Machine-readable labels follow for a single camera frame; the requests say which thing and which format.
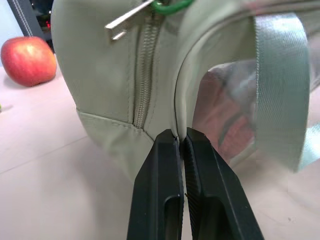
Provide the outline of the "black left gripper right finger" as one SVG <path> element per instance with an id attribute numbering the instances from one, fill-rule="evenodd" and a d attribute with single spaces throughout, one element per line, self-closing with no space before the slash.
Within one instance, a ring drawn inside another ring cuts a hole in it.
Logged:
<path id="1" fill-rule="evenodd" d="M 183 141 L 186 196 L 194 240 L 262 240 L 239 178 L 204 133 Z"/>

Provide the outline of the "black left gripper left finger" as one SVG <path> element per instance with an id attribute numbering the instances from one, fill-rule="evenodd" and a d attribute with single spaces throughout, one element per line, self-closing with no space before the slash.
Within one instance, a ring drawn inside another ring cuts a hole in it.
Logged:
<path id="1" fill-rule="evenodd" d="M 184 185 L 179 142 L 170 129 L 160 133 L 133 186 L 128 240 L 179 240 Z"/>

